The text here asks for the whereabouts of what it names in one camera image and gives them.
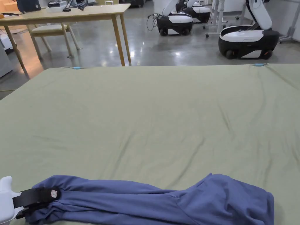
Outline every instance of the blue garment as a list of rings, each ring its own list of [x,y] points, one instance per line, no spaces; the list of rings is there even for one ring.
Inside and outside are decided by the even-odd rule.
[[[58,220],[109,225],[273,225],[273,195],[221,174],[186,190],[149,184],[55,175],[34,186],[61,190],[61,198],[26,217],[32,224]]]

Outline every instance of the black and white robot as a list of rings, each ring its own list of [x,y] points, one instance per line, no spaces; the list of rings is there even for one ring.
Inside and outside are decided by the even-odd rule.
[[[269,59],[280,34],[272,30],[272,20],[262,0],[246,0],[246,6],[255,24],[223,29],[219,36],[219,50],[228,59]]]
[[[200,5],[197,0],[178,2],[176,11],[189,14],[193,18],[194,23],[207,23],[211,14],[211,9]]]
[[[32,188],[15,193],[11,190],[11,182],[11,176],[0,179],[0,225],[9,225],[14,218],[20,219],[46,208],[61,196],[58,187]]]
[[[172,13],[177,0],[170,0],[164,8],[162,15],[157,18],[157,27],[162,36],[188,35],[193,28],[193,18],[183,12]]]

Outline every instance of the mattress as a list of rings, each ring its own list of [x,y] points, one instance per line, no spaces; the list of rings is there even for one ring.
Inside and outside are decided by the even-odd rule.
[[[182,190],[222,173],[271,192],[275,224],[298,224],[299,71],[48,69],[0,101],[0,177],[15,192],[54,174]]]

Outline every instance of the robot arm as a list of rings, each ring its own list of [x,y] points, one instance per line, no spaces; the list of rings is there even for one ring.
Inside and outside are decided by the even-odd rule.
[[[0,179],[0,224],[9,225],[12,219],[20,219],[45,208],[61,196],[57,187],[32,188],[15,193],[11,190],[11,182],[11,176]]]
[[[268,30],[272,27],[272,20],[263,4],[263,0],[246,0],[246,5],[253,19],[262,30]]]
[[[200,6],[199,3],[195,4],[197,2],[197,0],[189,0],[187,2],[187,8],[192,8],[193,6]]]
[[[178,0],[170,0],[167,6],[163,9],[163,16],[168,16],[172,12],[172,10],[175,8]]]

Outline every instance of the concrete floor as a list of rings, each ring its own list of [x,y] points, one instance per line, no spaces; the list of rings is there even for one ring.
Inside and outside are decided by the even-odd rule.
[[[144,8],[133,7],[125,12],[124,17],[132,66],[228,65],[260,62],[299,63],[300,44],[296,42],[279,44],[274,50],[273,56],[268,61],[228,60],[219,52],[218,37],[210,36],[206,39],[201,25],[194,25],[192,33],[189,36],[161,37],[157,28],[154,28],[151,32],[148,31],[146,27],[147,16],[152,13],[161,12],[168,1],[148,1]],[[125,62],[128,65],[119,19],[118,26],[121,31]],[[48,68],[65,66],[121,66],[111,21],[81,22],[73,24],[72,27],[79,44],[83,47],[83,49],[77,51],[71,41],[70,34],[68,34],[71,41],[71,48],[75,55],[72,59],[67,58],[68,51],[63,36],[47,37],[52,48],[52,52],[50,53],[46,51],[41,39],[37,38],[43,55],[43,60],[40,61],[36,55],[29,33],[15,34],[13,37],[18,44],[28,75],[23,73],[15,53],[9,54],[8,57],[13,64],[13,72],[0,78],[0,91],[17,89],[29,79]],[[11,92],[0,92],[0,99],[9,93]]]

